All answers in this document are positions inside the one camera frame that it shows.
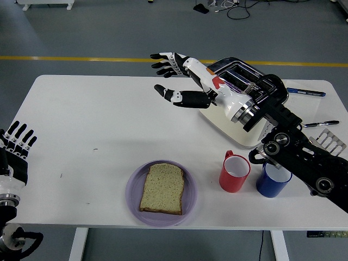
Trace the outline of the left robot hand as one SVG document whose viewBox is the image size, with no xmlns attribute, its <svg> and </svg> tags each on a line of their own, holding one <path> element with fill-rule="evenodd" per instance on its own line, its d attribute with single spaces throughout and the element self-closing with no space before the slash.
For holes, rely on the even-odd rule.
<svg viewBox="0 0 348 261">
<path fill-rule="evenodd" d="M 18 195 L 28 182 L 27 157 L 37 137 L 25 123 L 1 129 L 1 194 Z"/>
</svg>

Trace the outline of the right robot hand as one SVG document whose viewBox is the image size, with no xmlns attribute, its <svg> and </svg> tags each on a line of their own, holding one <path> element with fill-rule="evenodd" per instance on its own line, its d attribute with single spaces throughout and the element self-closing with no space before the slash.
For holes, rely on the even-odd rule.
<svg viewBox="0 0 348 261">
<path fill-rule="evenodd" d="M 154 89 L 175 106 L 207 109 L 213 104 L 222 107 L 226 117 L 235 122 L 251 100 L 246 94 L 232 91 L 226 82 L 195 58 L 175 52 L 155 53 L 150 58 L 161 59 L 151 65 L 158 70 L 158 75 L 165 78 L 184 75 L 201 88 L 200 91 L 177 91 L 156 84 Z"/>
</svg>

